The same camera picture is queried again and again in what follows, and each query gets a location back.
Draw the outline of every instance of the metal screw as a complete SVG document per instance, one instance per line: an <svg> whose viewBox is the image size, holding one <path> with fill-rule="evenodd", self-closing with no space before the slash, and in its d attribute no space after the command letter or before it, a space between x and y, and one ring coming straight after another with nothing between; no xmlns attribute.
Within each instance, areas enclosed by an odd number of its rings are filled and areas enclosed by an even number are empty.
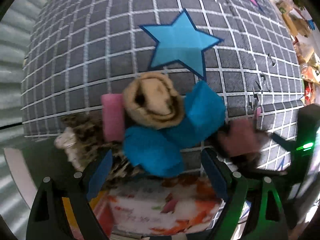
<svg viewBox="0 0 320 240"><path fill-rule="evenodd" d="M241 178L241 173L239 171L235 171L232 173L235 178Z"/></svg>
<svg viewBox="0 0 320 240"><path fill-rule="evenodd" d="M44 177L44 179L43 179L43 182L44 183L47 183L47 182L49 182L50 181L50 177Z"/></svg>
<svg viewBox="0 0 320 240"><path fill-rule="evenodd" d="M264 177L263 180L266 182L266 183L271 183L271 178L269 177Z"/></svg>
<svg viewBox="0 0 320 240"><path fill-rule="evenodd" d="M76 179L79 179L79 178L82 177L82 172L77 171L75 174L73 174L73 176L74 176Z"/></svg>

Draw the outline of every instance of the green light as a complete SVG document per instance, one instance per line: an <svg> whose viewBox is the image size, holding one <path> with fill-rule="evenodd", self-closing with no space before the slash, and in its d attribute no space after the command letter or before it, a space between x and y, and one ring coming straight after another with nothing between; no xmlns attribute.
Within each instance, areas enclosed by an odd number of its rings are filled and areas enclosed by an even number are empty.
<svg viewBox="0 0 320 240"><path fill-rule="evenodd" d="M302 149L307 149L313 146L313 143L306 143L304 146L300 146L297 148L297 151L302 150Z"/></svg>
<svg viewBox="0 0 320 240"><path fill-rule="evenodd" d="M313 146L313 143L306 143L303 148L306 149L306 148L309 148L309 147L312 147Z"/></svg>

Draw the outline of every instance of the blue fabric bundle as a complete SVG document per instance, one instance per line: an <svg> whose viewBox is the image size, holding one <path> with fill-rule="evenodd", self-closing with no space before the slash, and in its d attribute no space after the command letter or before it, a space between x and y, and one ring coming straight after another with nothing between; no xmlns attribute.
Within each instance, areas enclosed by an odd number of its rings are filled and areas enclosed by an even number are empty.
<svg viewBox="0 0 320 240"><path fill-rule="evenodd" d="M133 166L141 165L152 175L170 178L184 171L179 147L159 130L132 126L125 131L123 148Z"/></svg>
<svg viewBox="0 0 320 240"><path fill-rule="evenodd" d="M160 130L180 148L195 146L224 123L224 102L204 81L199 81L186 95L184 107L186 116L179 125Z"/></svg>
<svg viewBox="0 0 320 240"><path fill-rule="evenodd" d="M223 100L204 81L198 82L184 100L186 116L174 127L154 130L132 126L125 132L124 153L133 166L160 177L184 171L180 149L193 147L224 123Z"/></svg>

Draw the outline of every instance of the corrugated panel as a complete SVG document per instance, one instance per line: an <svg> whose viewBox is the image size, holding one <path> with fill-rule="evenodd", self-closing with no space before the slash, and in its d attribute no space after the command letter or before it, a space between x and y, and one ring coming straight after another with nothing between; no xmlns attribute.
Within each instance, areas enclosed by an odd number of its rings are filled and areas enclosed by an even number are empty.
<svg viewBox="0 0 320 240"><path fill-rule="evenodd" d="M22 64L30 34L48 0L15 0L0 22L0 215L18 240L25 240L30 208L22 198L6 163L3 147L23 137L21 115Z"/></svg>

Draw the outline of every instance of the blue star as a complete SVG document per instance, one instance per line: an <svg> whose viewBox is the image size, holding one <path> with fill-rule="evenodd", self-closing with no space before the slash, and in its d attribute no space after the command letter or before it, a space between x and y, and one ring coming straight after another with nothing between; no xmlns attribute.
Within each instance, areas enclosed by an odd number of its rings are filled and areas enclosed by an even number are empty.
<svg viewBox="0 0 320 240"><path fill-rule="evenodd" d="M204 51L223 39L197 30L186 9L170 25L141 25L140 28L156 42L149 69L179 62L206 80Z"/></svg>

